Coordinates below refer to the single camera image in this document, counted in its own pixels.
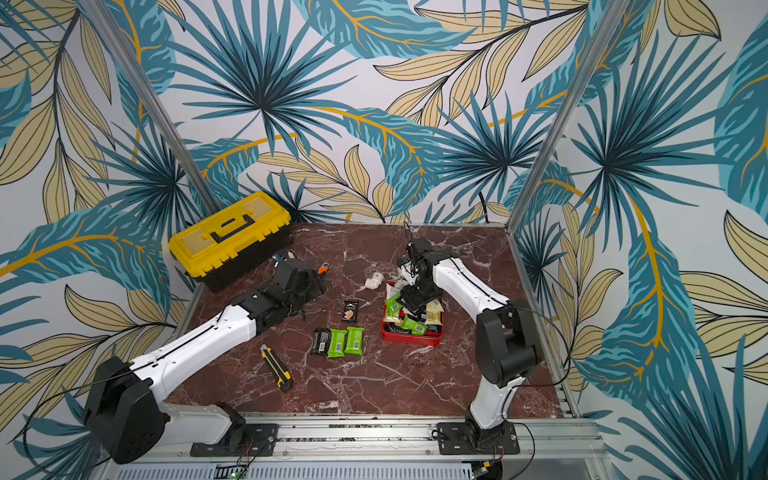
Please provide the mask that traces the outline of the cream cookie packet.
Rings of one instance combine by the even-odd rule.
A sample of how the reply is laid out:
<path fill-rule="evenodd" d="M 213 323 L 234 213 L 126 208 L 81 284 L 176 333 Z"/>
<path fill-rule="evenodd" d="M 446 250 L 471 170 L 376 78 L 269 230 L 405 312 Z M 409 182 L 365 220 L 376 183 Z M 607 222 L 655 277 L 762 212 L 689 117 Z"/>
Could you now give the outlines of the cream cookie packet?
<path fill-rule="evenodd" d="M 426 325 L 441 325 L 443 316 L 442 303 L 438 300 L 430 301 L 425 307 L 423 319 Z"/>

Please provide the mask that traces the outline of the aluminium front rail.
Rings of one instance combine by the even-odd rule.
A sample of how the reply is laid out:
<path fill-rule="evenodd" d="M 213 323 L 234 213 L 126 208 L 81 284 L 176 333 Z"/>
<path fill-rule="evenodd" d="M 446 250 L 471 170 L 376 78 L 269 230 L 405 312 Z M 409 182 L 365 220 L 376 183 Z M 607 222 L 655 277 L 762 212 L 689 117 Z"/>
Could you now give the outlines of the aluminium front rail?
<path fill-rule="evenodd" d="M 513 419 L 472 447 L 460 417 L 248 414 L 248 479 L 615 479 L 594 421 Z"/>

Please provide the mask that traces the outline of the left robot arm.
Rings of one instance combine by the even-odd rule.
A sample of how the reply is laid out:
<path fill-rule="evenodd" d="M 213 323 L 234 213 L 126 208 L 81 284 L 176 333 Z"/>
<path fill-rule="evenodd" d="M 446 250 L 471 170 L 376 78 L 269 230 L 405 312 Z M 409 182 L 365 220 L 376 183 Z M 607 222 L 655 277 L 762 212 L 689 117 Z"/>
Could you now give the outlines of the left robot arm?
<path fill-rule="evenodd" d="M 153 448 L 189 444 L 195 455 L 239 454 L 255 443 L 233 407 L 174 405 L 167 397 L 234 347 L 298 314 L 326 290 L 328 268 L 288 258 L 255 289 L 233 298 L 213 319 L 150 353 L 117 357 L 96 370 L 84 425 L 112 461 L 124 465 Z"/>

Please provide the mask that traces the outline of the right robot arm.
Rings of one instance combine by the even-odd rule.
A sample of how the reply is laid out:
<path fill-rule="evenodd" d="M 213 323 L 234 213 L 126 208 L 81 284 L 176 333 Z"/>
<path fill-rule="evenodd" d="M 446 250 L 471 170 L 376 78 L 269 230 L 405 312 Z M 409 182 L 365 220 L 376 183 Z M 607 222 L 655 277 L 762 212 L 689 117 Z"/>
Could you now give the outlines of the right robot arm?
<path fill-rule="evenodd" d="M 507 412 L 527 373 L 543 361 L 533 315 L 522 302 L 513 302 L 472 273 L 448 250 L 436 250 L 424 239 L 407 246 L 399 262 L 407 285 L 402 305 L 424 310 L 444 295 L 456 301 L 475 324 L 475 358 L 482 374 L 470 404 L 467 423 L 473 433 L 490 435 L 507 421 Z"/>

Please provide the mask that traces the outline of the yellow black toolbox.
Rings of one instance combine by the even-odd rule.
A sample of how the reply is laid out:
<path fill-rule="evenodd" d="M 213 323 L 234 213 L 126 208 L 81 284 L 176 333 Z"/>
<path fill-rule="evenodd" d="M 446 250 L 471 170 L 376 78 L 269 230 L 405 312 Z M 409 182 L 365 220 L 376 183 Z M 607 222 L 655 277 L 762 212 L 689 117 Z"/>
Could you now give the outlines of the yellow black toolbox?
<path fill-rule="evenodd" d="M 257 192 L 177 233 L 169 248 L 193 280 L 218 292 L 282 249 L 291 221 L 288 210 Z"/>

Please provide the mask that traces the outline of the white plastic pipe elbow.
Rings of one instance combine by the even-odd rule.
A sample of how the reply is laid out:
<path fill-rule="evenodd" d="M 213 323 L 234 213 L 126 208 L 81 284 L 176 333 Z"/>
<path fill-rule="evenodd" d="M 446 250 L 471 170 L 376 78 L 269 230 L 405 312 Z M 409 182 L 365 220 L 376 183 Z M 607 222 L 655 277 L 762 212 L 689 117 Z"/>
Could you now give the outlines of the white plastic pipe elbow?
<path fill-rule="evenodd" d="M 380 272 L 375 272 L 365 280 L 365 288 L 368 290 L 377 290 L 383 283 L 384 275 Z"/>

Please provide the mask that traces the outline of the green cookie packet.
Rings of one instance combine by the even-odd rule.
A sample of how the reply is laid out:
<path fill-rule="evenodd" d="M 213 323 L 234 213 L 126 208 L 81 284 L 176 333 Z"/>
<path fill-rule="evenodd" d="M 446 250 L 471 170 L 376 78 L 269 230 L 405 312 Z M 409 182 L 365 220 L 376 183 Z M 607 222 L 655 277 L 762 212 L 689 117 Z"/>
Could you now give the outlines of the green cookie packet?
<path fill-rule="evenodd" d="M 363 338 L 365 329 L 363 327 L 348 327 L 346 329 L 346 344 L 344 353 L 346 355 L 363 354 Z"/>
<path fill-rule="evenodd" d="M 342 358 L 345 356 L 347 333 L 348 331 L 346 329 L 330 330 L 331 337 L 327 352 L 328 358 Z"/>
<path fill-rule="evenodd" d="M 403 305 L 400 303 L 401 293 L 398 292 L 385 300 L 385 317 L 399 319 Z"/>
<path fill-rule="evenodd" d="M 402 327 L 408 330 L 411 335 L 417 336 L 424 336 L 427 331 L 427 326 L 424 323 L 416 321 L 411 317 L 404 319 Z"/>

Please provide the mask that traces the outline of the yellow black utility knife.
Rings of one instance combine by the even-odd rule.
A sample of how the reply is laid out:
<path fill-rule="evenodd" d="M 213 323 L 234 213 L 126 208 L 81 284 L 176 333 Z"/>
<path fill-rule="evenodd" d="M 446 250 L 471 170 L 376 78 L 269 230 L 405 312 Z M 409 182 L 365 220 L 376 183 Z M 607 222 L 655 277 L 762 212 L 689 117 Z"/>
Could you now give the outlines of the yellow black utility knife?
<path fill-rule="evenodd" d="M 288 368 L 266 344 L 260 346 L 260 353 L 265 364 L 268 366 L 277 387 L 282 392 L 288 392 L 293 386 L 293 377 Z"/>

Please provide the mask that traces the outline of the black drycake cookie packet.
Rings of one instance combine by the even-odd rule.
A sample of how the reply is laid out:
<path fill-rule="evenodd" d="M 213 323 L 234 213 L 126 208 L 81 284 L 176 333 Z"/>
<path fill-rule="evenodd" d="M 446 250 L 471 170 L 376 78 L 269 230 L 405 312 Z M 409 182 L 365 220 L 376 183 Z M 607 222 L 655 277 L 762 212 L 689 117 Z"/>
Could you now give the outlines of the black drycake cookie packet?
<path fill-rule="evenodd" d="M 356 323 L 359 309 L 358 300 L 345 300 L 342 311 L 342 320 L 344 322 Z"/>

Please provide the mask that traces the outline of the red storage box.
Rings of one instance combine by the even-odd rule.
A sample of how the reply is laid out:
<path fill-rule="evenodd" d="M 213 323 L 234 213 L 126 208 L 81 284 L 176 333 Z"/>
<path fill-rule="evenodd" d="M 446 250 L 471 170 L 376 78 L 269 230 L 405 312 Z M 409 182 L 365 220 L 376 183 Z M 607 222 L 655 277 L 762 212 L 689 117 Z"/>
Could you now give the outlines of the red storage box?
<path fill-rule="evenodd" d="M 406 283 L 404 281 L 388 282 L 386 284 L 385 300 L 387 298 L 392 297 L 394 294 L 400 292 L 403 286 L 406 286 Z M 391 343 L 419 345 L 419 346 L 427 346 L 427 347 L 437 346 L 441 342 L 444 335 L 444 325 L 443 325 L 444 312 L 442 316 L 441 325 L 426 325 L 423 319 L 423 314 L 425 313 L 425 307 L 422 310 L 420 310 L 418 313 L 413 313 L 408 311 L 403 305 L 403 309 L 401 311 L 401 316 L 399 319 L 386 318 L 385 317 L 385 301 L 384 301 L 384 306 L 382 310 L 382 323 L 381 323 L 382 339 L 384 341 L 391 342 Z M 427 326 L 427 331 L 425 335 L 424 336 L 411 335 L 408 330 L 404 329 L 402 327 L 402 324 L 406 317 L 411 317 L 416 321 L 424 323 Z"/>

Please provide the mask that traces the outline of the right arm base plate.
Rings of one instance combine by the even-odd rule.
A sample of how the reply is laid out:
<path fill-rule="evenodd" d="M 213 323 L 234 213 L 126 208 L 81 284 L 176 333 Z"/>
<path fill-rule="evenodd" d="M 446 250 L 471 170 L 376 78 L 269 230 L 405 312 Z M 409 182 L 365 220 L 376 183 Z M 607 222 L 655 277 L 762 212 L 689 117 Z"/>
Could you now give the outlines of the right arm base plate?
<path fill-rule="evenodd" d="M 480 429 L 473 422 L 438 423 L 432 430 L 441 455 L 516 455 L 520 446 L 514 425 L 503 421 L 491 429 Z"/>

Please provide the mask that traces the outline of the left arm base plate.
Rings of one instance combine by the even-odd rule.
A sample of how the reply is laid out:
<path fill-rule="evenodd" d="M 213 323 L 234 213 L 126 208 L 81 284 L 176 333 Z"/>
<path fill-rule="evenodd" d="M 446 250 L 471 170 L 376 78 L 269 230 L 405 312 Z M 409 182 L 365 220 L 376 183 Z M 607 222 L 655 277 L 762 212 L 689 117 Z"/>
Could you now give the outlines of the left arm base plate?
<path fill-rule="evenodd" d="M 190 455 L 206 457 L 270 457 L 273 454 L 279 426 L 277 424 L 252 424 L 232 426 L 215 444 L 194 443 Z"/>

